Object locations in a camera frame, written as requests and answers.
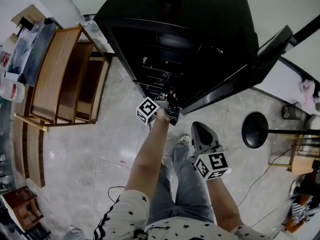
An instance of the black cable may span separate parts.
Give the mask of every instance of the black cable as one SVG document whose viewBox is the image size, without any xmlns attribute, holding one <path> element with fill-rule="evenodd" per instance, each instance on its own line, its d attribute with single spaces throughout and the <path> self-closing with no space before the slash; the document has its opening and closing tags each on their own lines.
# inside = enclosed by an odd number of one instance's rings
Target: black cable
<svg viewBox="0 0 320 240">
<path fill-rule="evenodd" d="M 115 189 L 115 188 L 125 188 L 125 187 L 124 186 L 111 186 L 111 187 L 109 187 L 109 189 L 108 189 L 108 197 L 114 203 L 116 203 L 116 202 L 110 197 L 109 191 L 110 191 L 110 189 Z"/>
<path fill-rule="evenodd" d="M 270 211 L 266 216 L 264 216 L 262 219 L 258 220 L 255 224 L 251 226 L 253 228 L 255 225 L 257 225 L 260 221 L 262 221 L 264 218 L 268 217 L 270 214 L 275 212 L 276 210 L 279 210 L 287 201 L 289 201 L 290 198 L 286 199 L 278 208 L 274 209 L 273 211 Z"/>
<path fill-rule="evenodd" d="M 257 178 L 254 183 L 251 184 L 251 186 L 249 187 L 248 192 L 246 193 L 245 198 L 241 201 L 241 203 L 238 205 L 238 207 L 239 207 L 239 206 L 244 202 L 244 200 L 248 197 L 249 192 L 250 192 L 252 186 L 253 186 L 263 175 L 265 175 L 265 174 L 267 173 L 267 171 L 268 171 L 269 168 L 272 166 L 272 164 L 274 163 L 274 161 L 276 161 L 278 158 L 282 157 L 285 153 L 287 153 L 287 152 L 290 151 L 290 150 L 291 150 L 291 148 L 289 148 L 287 151 L 283 152 L 281 155 L 279 155 L 277 158 L 275 158 L 275 159 L 270 163 L 269 167 L 265 170 L 265 172 L 264 172 L 259 178 Z"/>
</svg>

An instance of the sneaker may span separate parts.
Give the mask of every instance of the sneaker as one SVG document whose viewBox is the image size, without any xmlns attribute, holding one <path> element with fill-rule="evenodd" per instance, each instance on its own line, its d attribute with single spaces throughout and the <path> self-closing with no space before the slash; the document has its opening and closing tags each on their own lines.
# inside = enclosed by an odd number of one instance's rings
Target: sneaker
<svg viewBox="0 0 320 240">
<path fill-rule="evenodd" d="M 187 134 L 182 135 L 182 137 L 179 139 L 178 143 L 180 142 L 186 142 L 188 145 L 191 143 L 191 137 Z"/>
<path fill-rule="evenodd" d="M 291 188 L 290 188 L 290 196 L 293 196 L 294 195 L 294 191 L 295 191 L 295 188 L 297 187 L 297 181 L 294 180 L 291 184 Z"/>
</svg>

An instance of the star print shirt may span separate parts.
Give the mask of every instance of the star print shirt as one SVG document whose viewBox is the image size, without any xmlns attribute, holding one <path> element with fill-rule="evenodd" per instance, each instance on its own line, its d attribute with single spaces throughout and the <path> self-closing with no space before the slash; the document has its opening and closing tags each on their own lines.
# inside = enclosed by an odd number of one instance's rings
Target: star print shirt
<svg viewBox="0 0 320 240">
<path fill-rule="evenodd" d="M 148 197 L 137 190 L 127 190 L 103 216 L 94 230 L 94 240 L 270 240 L 248 226 L 231 232 L 200 220 L 172 217 L 146 225 Z"/>
</svg>

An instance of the wooden furniture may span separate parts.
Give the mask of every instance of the wooden furniture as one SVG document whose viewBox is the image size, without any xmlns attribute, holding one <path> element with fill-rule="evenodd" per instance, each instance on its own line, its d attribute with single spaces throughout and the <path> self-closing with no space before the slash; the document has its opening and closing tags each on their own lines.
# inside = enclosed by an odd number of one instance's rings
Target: wooden furniture
<svg viewBox="0 0 320 240">
<path fill-rule="evenodd" d="M 298 141 L 302 138 L 303 135 L 297 136 L 294 138 L 294 142 Z M 296 151 L 296 147 L 293 145 L 292 149 L 290 150 L 291 156 L 289 164 L 285 163 L 268 163 L 269 166 L 276 166 L 276 167 L 285 167 L 288 171 L 292 172 L 294 175 L 303 175 L 311 173 L 314 169 L 312 168 L 314 158 L 311 157 L 303 157 L 299 156 Z"/>
<path fill-rule="evenodd" d="M 25 90 L 24 100 L 22 103 L 15 105 L 15 112 L 24 117 L 29 117 L 34 88 L 26 86 Z M 13 145 L 17 172 L 25 179 L 30 178 L 38 187 L 44 187 L 44 132 L 22 120 L 14 120 Z"/>
<path fill-rule="evenodd" d="M 36 197 L 27 186 L 1 196 L 10 217 L 23 230 L 28 231 L 39 223 L 43 215 L 38 209 Z"/>
<path fill-rule="evenodd" d="M 94 47 L 99 57 L 91 56 Z M 109 65 L 82 26 L 57 30 L 37 76 L 30 116 L 14 116 L 45 132 L 95 124 Z"/>
<path fill-rule="evenodd" d="M 45 240 L 50 239 L 50 231 L 47 231 L 40 223 L 35 225 L 33 228 L 22 233 L 22 235 L 28 240 Z"/>
</svg>

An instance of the jeans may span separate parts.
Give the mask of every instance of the jeans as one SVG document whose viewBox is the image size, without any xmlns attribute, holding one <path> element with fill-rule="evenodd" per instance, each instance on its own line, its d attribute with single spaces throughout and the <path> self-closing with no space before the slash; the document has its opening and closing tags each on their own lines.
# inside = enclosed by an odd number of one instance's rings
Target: jeans
<svg viewBox="0 0 320 240">
<path fill-rule="evenodd" d="M 171 195 L 167 168 L 161 168 L 150 203 L 147 225 L 177 216 L 214 223 L 214 213 L 203 179 L 188 160 L 188 153 L 189 145 L 183 141 L 175 146 L 172 153 L 173 167 L 178 178 L 175 202 Z"/>
</svg>

